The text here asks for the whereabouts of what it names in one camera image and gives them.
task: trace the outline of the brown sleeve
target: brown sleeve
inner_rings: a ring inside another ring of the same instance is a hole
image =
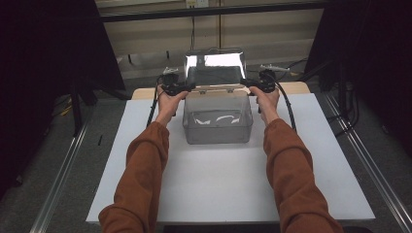
[[[129,146],[115,203],[99,215],[103,232],[155,232],[169,131],[153,122]]]
[[[315,185],[312,156],[297,134],[275,119],[264,131],[266,175],[275,192],[282,232],[343,232]]]

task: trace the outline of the transparent container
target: transparent container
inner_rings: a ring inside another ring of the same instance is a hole
[[[185,76],[196,86],[240,84],[246,79],[245,55],[241,49],[190,50],[186,53]]]
[[[246,91],[191,92],[186,98],[183,126],[189,144],[247,143],[253,122]]]

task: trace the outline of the person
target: person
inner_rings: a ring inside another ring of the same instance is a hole
[[[252,86],[261,109],[266,175],[273,187],[281,232],[343,232],[328,213],[327,202],[315,185],[312,157],[297,134],[277,113],[279,90],[263,93]],[[103,232],[155,232],[161,176],[166,166],[169,131],[166,126],[179,102],[176,96],[158,93],[158,115],[133,140],[126,154],[126,168],[116,189],[114,204],[103,209],[99,221]]]

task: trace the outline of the white surface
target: white surface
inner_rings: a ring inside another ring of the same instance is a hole
[[[182,126],[183,101],[168,125],[169,161],[163,173],[158,223],[279,221],[265,174],[264,124],[251,97],[254,125],[247,144],[189,145]],[[297,132],[312,152],[316,183],[333,217],[374,218],[361,188],[313,94],[290,95]],[[128,101],[102,180],[86,221],[113,203],[129,143],[145,128],[151,100]],[[285,101],[279,114],[290,122]]]

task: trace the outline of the white table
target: white table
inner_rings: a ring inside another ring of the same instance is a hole
[[[163,173],[159,224],[277,222],[273,191],[265,174],[264,124],[251,98],[254,125],[247,144],[189,145],[182,126],[183,101],[168,125],[169,161]],[[312,152],[316,183],[338,220],[372,219],[372,213],[314,94],[289,95],[299,136]],[[152,100],[127,102],[101,183],[86,221],[113,202],[129,143],[146,127]],[[278,107],[289,122],[285,101]]]

